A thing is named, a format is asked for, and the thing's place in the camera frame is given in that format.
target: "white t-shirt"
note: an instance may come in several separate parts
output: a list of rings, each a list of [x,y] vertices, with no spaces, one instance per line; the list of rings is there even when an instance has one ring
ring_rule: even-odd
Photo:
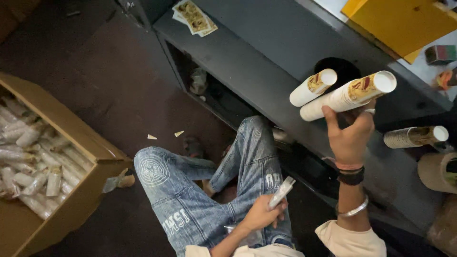
[[[337,225],[336,220],[329,220],[314,231],[324,245],[337,257],[385,257],[386,245],[370,229],[365,232],[346,230]],[[186,257],[211,257],[208,248],[186,246]],[[235,250],[233,257],[304,257],[303,253],[292,248],[272,244],[252,249],[247,246]]]

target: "person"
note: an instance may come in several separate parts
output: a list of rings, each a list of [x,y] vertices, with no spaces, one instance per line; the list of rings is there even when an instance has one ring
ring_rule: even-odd
[[[361,110],[351,126],[340,129],[335,112],[328,106],[322,111],[330,147],[341,169],[339,215],[315,232],[336,256],[386,256],[384,241],[373,232],[367,210],[362,208],[368,200],[361,181],[363,155],[374,131],[372,113]],[[140,150],[134,164],[177,256],[304,256],[292,244],[287,200],[273,210],[267,207],[283,178],[271,128],[262,117],[246,118],[241,123],[218,167],[208,160],[154,146]],[[210,198],[236,176],[237,196],[233,201],[219,204]],[[193,182],[207,179],[203,190]],[[237,225],[227,235],[224,226],[230,224]],[[239,247],[248,236],[249,245]]]

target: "blue denim jeans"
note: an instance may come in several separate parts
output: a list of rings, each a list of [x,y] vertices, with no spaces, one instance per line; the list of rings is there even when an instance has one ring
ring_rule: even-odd
[[[226,236],[223,226],[242,221],[260,195],[274,193],[282,183],[273,134],[259,116],[242,122],[219,167],[208,160],[176,155],[154,146],[140,150],[134,164],[177,256],[185,255],[187,245],[214,247]],[[237,175],[237,197],[227,204],[215,202],[193,182],[211,179],[211,188],[220,192]],[[291,242],[287,209],[284,216],[276,229],[269,225],[261,231],[256,247],[277,239],[277,243]]]

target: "dark brown floor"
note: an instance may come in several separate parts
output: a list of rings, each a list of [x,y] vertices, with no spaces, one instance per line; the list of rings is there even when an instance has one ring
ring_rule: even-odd
[[[86,1],[71,18],[64,2],[43,1],[0,46],[0,70],[41,85],[131,157],[150,145],[182,154],[183,136],[195,135],[218,161],[234,131],[177,88],[155,35],[133,25],[111,0]],[[331,210],[303,186],[289,202],[299,245],[307,256],[321,256],[313,230]],[[173,255],[139,183],[108,193],[80,229],[38,254]]]

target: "black wristband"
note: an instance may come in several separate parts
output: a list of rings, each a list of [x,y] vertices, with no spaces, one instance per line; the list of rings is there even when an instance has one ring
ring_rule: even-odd
[[[365,173],[365,167],[362,167],[362,169],[354,174],[343,174],[340,172],[340,175],[338,176],[338,181],[350,185],[350,186],[356,186],[360,184],[363,181],[363,174]]]

